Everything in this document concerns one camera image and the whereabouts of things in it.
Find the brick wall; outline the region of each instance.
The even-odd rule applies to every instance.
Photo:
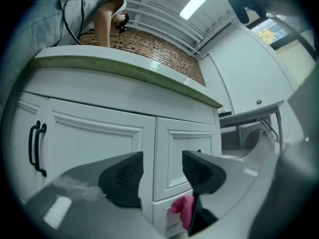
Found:
[[[85,45],[97,45],[95,32],[91,30],[87,34],[82,35],[80,42]],[[205,86],[197,60],[188,56],[184,51],[170,42],[155,35],[129,27],[124,33],[119,34],[117,30],[112,28],[110,44],[112,48],[125,50],[156,60]]]

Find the pink cloth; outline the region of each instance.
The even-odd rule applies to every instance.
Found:
[[[171,213],[180,213],[179,218],[183,222],[183,228],[189,229],[193,206],[194,198],[192,196],[183,196],[173,202],[169,211]]]

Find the countertop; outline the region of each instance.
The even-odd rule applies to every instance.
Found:
[[[220,108],[217,93],[152,59],[130,52],[89,45],[46,48],[28,68],[67,67],[104,71],[161,86]]]

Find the gray table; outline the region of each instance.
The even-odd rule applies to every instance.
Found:
[[[255,122],[261,122],[266,127],[274,132],[277,139],[279,140],[280,145],[280,153],[284,150],[284,142],[283,142],[283,128],[281,124],[281,115],[279,111],[279,107],[284,103],[284,100],[279,102],[263,106],[257,109],[253,109],[244,113],[234,114],[230,116],[225,116],[219,119],[221,127],[232,127],[232,126],[239,126],[239,125],[246,125]],[[276,114],[277,116],[277,123],[278,123],[278,131],[279,134],[271,126],[270,115]]]

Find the ceiling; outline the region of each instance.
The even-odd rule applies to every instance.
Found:
[[[185,20],[178,14],[190,0],[127,0],[128,26],[155,34],[189,54],[236,18],[227,0],[207,0]]]

